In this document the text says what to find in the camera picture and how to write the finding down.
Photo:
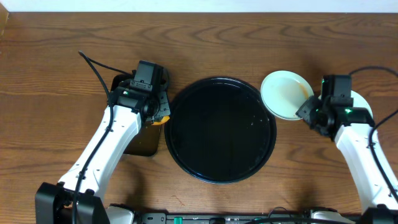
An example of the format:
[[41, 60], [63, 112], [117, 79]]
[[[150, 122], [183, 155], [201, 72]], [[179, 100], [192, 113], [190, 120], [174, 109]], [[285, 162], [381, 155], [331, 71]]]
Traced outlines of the green plate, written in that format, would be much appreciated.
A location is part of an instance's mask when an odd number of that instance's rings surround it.
[[329, 103], [325, 103], [333, 113], [335, 122], [334, 124], [350, 124], [350, 123], [368, 123], [370, 124], [373, 119], [373, 113], [371, 111], [368, 102], [359, 94], [355, 93], [353, 106], [332, 106]]

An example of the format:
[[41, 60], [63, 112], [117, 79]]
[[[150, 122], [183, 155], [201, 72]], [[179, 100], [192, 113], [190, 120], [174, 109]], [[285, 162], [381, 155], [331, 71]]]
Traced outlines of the green plate stained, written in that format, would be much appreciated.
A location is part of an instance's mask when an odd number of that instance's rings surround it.
[[308, 82], [294, 72], [278, 70], [268, 74], [261, 84], [265, 107], [280, 119], [296, 121], [299, 108], [314, 95]]

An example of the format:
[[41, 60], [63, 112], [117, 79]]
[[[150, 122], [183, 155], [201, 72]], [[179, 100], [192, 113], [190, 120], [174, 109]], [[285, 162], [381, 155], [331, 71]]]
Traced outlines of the orange green scrub sponge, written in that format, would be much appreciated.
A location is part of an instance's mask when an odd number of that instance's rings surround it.
[[160, 119], [155, 120], [152, 125], [153, 126], [160, 126], [164, 123], [166, 123], [170, 119], [170, 116], [163, 116]]

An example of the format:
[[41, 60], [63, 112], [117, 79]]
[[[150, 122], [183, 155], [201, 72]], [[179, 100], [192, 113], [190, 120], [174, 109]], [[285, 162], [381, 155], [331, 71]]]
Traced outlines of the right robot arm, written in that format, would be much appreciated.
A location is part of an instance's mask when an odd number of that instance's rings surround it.
[[296, 114], [342, 153], [361, 202], [359, 223], [397, 223], [397, 177], [379, 143], [369, 103], [359, 94], [311, 96]]

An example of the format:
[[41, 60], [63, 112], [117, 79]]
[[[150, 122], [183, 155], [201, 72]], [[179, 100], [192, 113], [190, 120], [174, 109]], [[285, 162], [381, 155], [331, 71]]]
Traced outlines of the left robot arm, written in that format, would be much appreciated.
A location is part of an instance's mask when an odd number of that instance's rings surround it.
[[162, 124], [170, 115], [167, 92], [117, 87], [81, 156], [57, 184], [42, 183], [35, 194], [37, 223], [133, 223], [124, 205], [104, 207], [110, 178], [145, 122]]

